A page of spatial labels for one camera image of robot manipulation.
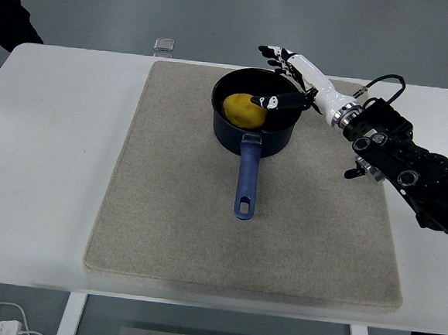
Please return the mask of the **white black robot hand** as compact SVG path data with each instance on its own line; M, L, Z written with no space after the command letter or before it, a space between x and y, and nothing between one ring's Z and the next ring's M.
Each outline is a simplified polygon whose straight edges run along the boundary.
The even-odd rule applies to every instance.
M306 93L314 94L314 108L325 116L329 126L343 128L343 120L358 110L357 100L337 91L327 76L303 55L278 46L259 46L258 50L268 58L269 65L293 78Z

